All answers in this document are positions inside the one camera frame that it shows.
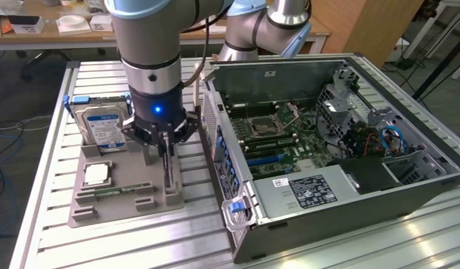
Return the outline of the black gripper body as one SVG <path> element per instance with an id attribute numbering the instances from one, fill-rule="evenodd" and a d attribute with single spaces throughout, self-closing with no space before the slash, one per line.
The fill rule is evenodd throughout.
<path id="1" fill-rule="evenodd" d="M 184 108 L 182 86 L 177 85 L 164 94 L 148 94 L 132 86 L 129 89 L 137 125 L 148 130 L 152 125 L 156 125 L 160 132 L 168 129 L 169 124 L 176 129 L 188 117 Z"/>

